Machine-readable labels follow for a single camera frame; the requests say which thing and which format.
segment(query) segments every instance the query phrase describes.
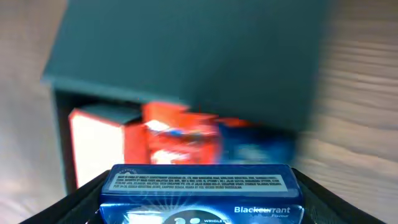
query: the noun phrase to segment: wooden surface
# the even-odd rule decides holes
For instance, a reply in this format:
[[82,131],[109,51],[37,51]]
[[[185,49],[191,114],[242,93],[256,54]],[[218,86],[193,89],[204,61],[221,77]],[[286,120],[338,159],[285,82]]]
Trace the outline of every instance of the wooden surface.
[[[0,0],[0,223],[19,222],[64,194],[50,95],[39,85],[64,8],[65,0]],[[339,1],[331,14],[298,168],[396,223],[398,2]]]

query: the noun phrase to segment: blue wrapper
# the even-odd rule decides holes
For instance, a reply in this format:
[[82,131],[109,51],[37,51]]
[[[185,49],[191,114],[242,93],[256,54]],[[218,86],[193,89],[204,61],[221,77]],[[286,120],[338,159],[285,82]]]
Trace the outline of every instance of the blue wrapper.
[[101,193],[105,223],[300,223],[287,165],[115,165]]

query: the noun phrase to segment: blue package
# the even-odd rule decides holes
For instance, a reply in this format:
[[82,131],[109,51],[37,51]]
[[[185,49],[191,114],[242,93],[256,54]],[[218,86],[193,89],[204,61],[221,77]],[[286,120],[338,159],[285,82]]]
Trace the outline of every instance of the blue package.
[[100,200],[112,224],[295,224],[304,213],[287,165],[120,164]]
[[220,164],[289,164],[295,155],[295,138],[262,127],[218,124],[222,153]]

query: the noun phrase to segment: white label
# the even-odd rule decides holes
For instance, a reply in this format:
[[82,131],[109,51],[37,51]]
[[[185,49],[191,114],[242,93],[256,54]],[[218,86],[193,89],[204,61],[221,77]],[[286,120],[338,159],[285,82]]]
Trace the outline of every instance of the white label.
[[116,174],[109,190],[286,192],[281,175]]

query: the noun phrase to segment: circular logo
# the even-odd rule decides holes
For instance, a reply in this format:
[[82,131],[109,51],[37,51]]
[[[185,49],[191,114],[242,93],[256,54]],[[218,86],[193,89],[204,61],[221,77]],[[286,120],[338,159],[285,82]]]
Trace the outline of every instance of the circular logo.
[[201,211],[187,210],[178,212],[166,219],[164,224],[202,224],[202,223],[224,223],[223,219],[217,215]]

